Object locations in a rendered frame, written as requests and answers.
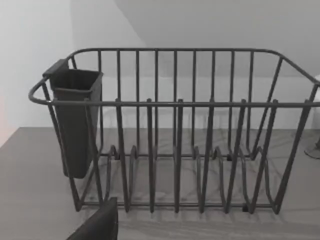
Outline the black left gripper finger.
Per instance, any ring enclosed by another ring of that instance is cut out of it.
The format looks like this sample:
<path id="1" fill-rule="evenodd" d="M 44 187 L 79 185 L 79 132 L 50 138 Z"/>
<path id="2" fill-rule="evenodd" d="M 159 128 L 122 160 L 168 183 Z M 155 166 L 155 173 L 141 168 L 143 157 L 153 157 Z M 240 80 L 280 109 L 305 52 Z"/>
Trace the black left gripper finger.
<path id="1" fill-rule="evenodd" d="M 118 202 L 112 197 L 65 240 L 118 240 L 118 233 Z"/>

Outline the dark grey cutlery holder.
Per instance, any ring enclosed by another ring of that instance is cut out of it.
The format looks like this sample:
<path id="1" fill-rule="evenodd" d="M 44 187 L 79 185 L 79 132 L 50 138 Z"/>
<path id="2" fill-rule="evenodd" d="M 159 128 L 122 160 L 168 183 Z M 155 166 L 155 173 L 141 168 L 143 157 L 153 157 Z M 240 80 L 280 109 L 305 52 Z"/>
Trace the dark grey cutlery holder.
<path id="1" fill-rule="evenodd" d="M 102 98 L 103 73 L 99 71 L 70 69 L 67 61 L 59 59 L 43 76 L 49 77 L 55 100 L 83 102 L 88 99 L 99 102 Z M 92 161 L 85 107 L 58 105 L 55 111 L 58 124 L 64 132 L 69 173 L 73 178 L 83 179 Z"/>

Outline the grey round object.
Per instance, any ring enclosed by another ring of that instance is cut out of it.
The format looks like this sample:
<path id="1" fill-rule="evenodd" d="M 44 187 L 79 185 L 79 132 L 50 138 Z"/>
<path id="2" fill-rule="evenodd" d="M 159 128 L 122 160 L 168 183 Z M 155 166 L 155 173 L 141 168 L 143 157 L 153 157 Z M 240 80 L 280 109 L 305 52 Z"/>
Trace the grey round object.
<path id="1" fill-rule="evenodd" d="M 320 160 L 320 148 L 316 146 L 307 147 L 304 153 L 312 159 Z"/>

